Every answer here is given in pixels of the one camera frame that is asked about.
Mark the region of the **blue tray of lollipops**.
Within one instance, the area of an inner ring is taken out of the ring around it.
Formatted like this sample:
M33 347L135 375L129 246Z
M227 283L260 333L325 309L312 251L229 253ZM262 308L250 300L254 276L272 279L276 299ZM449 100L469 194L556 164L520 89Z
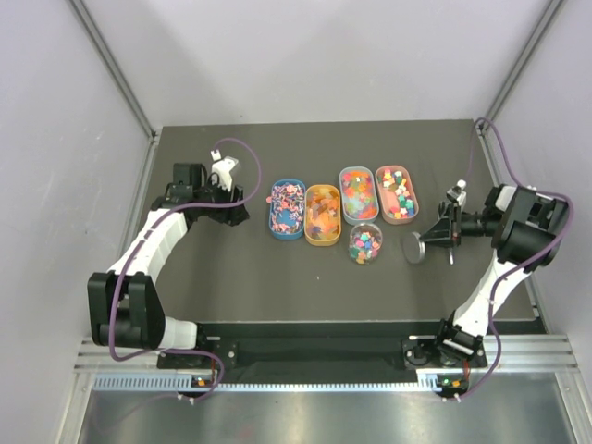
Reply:
M274 238L294 241L303 235L305 192L305 185L297 179L280 179L273 184L268 226Z

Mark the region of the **light blue tray of gummies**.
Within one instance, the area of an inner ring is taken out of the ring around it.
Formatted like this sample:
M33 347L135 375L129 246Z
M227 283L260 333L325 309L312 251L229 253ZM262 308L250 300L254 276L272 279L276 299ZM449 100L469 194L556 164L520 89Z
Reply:
M355 226L373 223L379 214L378 197L373 173L363 166L348 166L339 173L342 214Z

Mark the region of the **clear plastic jar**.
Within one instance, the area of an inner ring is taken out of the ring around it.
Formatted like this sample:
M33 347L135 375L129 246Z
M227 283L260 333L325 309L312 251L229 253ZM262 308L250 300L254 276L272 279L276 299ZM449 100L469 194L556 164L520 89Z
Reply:
M350 232L348 253L358 265L370 265L378 257L383 243L381 229L374 223L355 225Z

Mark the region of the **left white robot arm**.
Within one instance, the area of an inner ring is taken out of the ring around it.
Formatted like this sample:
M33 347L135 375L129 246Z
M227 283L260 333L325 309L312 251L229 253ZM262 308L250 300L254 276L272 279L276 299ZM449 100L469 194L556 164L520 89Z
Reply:
M176 244L202 216L237 226L249 214L244 191L233 179L240 164L226 156L210 169L176 163L173 179L157 197L144 226L107 271L91 275L87 284L92 340L99 346L140 350L178 349L189 366L209 358L202 327L167 316L156 281Z

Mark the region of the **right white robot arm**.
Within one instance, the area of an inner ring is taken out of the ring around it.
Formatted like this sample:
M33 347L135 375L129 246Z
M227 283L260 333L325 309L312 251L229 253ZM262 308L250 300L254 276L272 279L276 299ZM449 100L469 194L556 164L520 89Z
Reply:
M452 251L466 237L487 237L493 250L487 271L467 301L441 321L434 339L421 339L407 351L408 362L416 366L435 360L444 366L481 363L490 320L515 287L553 260L570 216L565 198L510 185L492 188L482 212L467 213L465 188L463 180L451 187L438 206L438 221L423 234L409 234L401 244L413 264L423 261L427 247Z

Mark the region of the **clear round jar lid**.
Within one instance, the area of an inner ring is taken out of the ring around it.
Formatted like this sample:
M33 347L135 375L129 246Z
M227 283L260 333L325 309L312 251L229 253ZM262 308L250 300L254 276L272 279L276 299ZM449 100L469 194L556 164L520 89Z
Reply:
M401 249L408 263L418 265L426 256L426 245L418 232L406 233L401 238Z

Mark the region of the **pink tray of star candies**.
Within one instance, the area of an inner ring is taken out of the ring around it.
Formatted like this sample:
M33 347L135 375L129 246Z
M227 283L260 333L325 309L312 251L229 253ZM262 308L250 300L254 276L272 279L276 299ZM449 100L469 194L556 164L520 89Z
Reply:
M391 225L411 223L419 213L419 203L411 175L403 166L381 166L375 173L381 215Z

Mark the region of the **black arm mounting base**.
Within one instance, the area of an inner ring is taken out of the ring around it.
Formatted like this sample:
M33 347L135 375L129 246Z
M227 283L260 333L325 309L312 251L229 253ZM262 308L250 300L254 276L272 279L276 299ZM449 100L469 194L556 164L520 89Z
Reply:
M485 350L468 356L440 351L432 337L311 337L231 338L212 337L200 344L206 352L222 358L229 368L259 363L364 363L388 364L395 368L427 367L471 369L487 366Z

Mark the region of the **yellow tray of popsicle candies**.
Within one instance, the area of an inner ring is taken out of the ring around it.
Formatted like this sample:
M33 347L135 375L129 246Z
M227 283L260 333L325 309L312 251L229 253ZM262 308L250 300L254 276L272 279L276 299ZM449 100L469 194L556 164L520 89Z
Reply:
M316 184L305 193L304 236L317 247L336 244L342 232L341 199L332 185Z

